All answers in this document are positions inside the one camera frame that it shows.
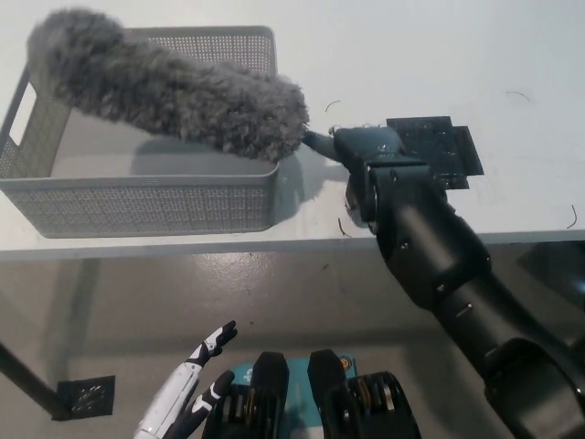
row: black robotic arm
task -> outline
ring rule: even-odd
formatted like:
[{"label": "black robotic arm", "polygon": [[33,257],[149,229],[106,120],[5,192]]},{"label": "black robotic arm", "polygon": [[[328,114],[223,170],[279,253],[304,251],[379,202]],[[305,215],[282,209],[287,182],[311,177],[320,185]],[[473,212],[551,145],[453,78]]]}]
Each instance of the black robotic arm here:
[{"label": "black robotic arm", "polygon": [[429,167],[387,127],[339,129],[349,207],[410,299],[432,312],[484,379],[516,438],[585,438],[585,365],[517,302]]}]

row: gray floor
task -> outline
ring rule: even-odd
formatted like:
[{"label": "gray floor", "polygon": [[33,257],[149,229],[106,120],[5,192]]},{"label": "gray floor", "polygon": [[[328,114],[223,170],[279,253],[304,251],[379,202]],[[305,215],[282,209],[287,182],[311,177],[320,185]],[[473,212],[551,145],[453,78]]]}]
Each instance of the gray floor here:
[{"label": "gray floor", "polygon": [[[585,334],[582,313],[516,268],[525,247],[492,251],[497,272],[551,330]],[[262,350],[331,347],[354,353],[360,372],[394,372],[423,437],[509,437],[463,356],[374,251],[0,264],[4,343],[53,384],[117,377],[112,417],[70,423],[51,422],[0,377],[0,436],[132,437],[166,375],[232,318],[240,335],[204,370],[201,389]]]}]

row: robot finger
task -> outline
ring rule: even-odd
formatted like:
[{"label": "robot finger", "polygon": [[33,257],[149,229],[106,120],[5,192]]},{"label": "robot finger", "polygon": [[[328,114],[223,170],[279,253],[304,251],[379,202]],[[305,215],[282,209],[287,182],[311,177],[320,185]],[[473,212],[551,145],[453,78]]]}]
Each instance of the robot finger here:
[{"label": "robot finger", "polygon": [[213,407],[229,394],[234,378],[231,370],[222,373],[209,389],[201,393],[176,418],[165,434],[165,439],[187,439],[205,421]]},{"label": "robot finger", "polygon": [[216,332],[211,334],[208,338],[206,338],[205,343],[209,348],[209,353],[211,356],[218,355],[218,348],[225,346],[228,342],[234,338],[238,334],[238,330],[236,329],[236,322],[232,320],[231,322],[227,323]]},{"label": "robot finger", "polygon": [[203,368],[211,357],[216,357],[222,352],[222,346],[228,343],[238,334],[236,322],[232,320],[223,327],[217,329],[207,337],[187,360]]}]

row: robotic hand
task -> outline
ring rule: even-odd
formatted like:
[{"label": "robotic hand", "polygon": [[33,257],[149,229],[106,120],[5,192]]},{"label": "robotic hand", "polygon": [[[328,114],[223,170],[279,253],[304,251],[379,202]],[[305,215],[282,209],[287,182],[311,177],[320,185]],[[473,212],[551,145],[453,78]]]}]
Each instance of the robotic hand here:
[{"label": "robotic hand", "polygon": [[209,389],[190,402],[198,385],[199,372],[237,334],[236,322],[227,323],[207,337],[173,371],[154,397],[134,439],[187,439],[202,424],[215,404],[229,393],[234,374],[224,372]]}]

